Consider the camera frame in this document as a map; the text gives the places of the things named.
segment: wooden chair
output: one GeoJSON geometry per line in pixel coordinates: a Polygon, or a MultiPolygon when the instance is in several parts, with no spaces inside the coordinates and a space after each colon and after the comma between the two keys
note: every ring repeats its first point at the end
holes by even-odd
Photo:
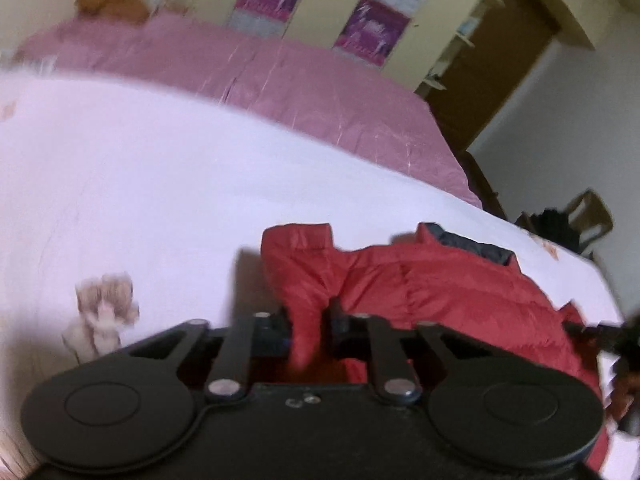
{"type": "Polygon", "coordinates": [[[613,229],[611,213],[593,189],[588,189],[571,200],[564,212],[569,215],[569,225],[580,233],[580,254],[613,229]],[[582,239],[585,233],[594,229],[597,231],[585,240],[582,239]]]}

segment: stuffed toy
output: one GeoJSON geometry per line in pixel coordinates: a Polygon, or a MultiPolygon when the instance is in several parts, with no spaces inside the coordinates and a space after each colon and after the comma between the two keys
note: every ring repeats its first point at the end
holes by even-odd
{"type": "Polygon", "coordinates": [[[133,301],[133,283],[127,274],[103,276],[76,286],[79,316],[62,334],[65,346],[80,364],[120,348],[118,330],[140,317],[133,301]]]}
{"type": "Polygon", "coordinates": [[[100,16],[141,25],[151,16],[145,0],[76,0],[80,15],[100,16]]]}

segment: wooden door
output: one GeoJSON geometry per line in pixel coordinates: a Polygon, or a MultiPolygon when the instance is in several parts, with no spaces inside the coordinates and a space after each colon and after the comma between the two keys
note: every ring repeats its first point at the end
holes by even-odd
{"type": "Polygon", "coordinates": [[[454,153],[466,150],[533,67],[558,23],[538,0],[504,0],[489,10],[442,77],[446,90],[427,95],[454,153]]]}

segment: metal rivet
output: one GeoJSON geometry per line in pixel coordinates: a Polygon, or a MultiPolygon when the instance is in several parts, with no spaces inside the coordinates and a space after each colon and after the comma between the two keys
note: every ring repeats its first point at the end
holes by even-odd
{"type": "Polygon", "coordinates": [[[314,394],[305,394],[305,402],[307,404],[320,404],[322,399],[314,394]]]}
{"type": "Polygon", "coordinates": [[[209,383],[209,391],[221,397],[230,397],[240,391],[240,383],[233,379],[217,379],[209,383]]]}
{"type": "Polygon", "coordinates": [[[388,394],[407,397],[415,391],[415,383],[409,379],[390,379],[385,383],[388,394]]]}
{"type": "Polygon", "coordinates": [[[303,402],[300,399],[287,399],[284,401],[290,408],[302,408],[303,402]]]}

